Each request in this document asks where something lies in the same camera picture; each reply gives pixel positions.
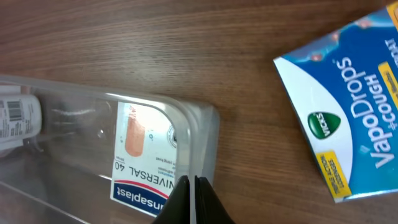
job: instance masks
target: wooden table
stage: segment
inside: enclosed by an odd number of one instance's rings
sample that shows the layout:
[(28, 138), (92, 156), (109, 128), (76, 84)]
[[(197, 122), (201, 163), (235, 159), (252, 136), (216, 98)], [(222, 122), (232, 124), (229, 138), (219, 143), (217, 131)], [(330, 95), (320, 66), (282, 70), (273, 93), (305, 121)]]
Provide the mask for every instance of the wooden table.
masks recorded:
[(398, 194), (335, 205), (272, 59), (387, 4), (3, 0), (0, 72), (207, 101), (236, 223), (396, 223)]

